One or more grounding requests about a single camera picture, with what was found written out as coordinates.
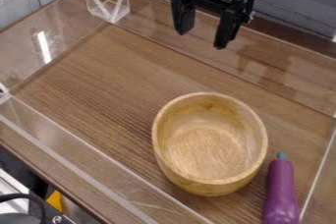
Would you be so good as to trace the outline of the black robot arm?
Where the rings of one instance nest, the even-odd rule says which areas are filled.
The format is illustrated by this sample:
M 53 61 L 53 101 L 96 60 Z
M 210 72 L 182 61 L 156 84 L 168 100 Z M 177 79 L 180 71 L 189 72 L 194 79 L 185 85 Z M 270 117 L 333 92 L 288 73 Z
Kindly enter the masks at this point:
M 174 30 L 186 34 L 194 27 L 196 8 L 202 7 L 220 15 L 213 47 L 222 49 L 237 35 L 240 26 L 252 21 L 256 0 L 170 0 Z

